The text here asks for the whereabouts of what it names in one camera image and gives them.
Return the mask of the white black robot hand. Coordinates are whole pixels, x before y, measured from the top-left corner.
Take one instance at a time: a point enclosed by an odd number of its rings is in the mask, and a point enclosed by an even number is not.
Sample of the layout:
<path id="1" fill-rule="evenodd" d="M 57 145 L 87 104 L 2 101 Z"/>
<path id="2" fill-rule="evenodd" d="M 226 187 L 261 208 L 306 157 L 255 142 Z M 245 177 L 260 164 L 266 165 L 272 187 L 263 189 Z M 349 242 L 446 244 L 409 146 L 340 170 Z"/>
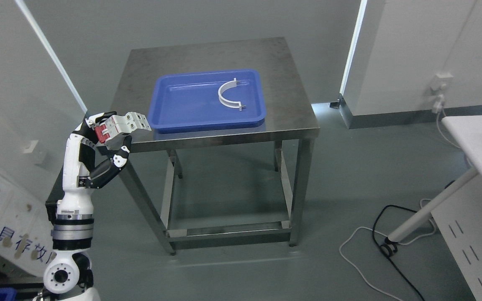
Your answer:
<path id="1" fill-rule="evenodd" d="M 94 207 L 92 191 L 107 185 L 125 167 L 131 152 L 132 136 L 126 135 L 122 147 L 95 166 L 95 149 L 99 137 L 95 128 L 115 111 L 95 114 L 82 119 L 67 139 L 62 170 L 63 198 L 56 209 L 57 219 L 91 219 Z"/>

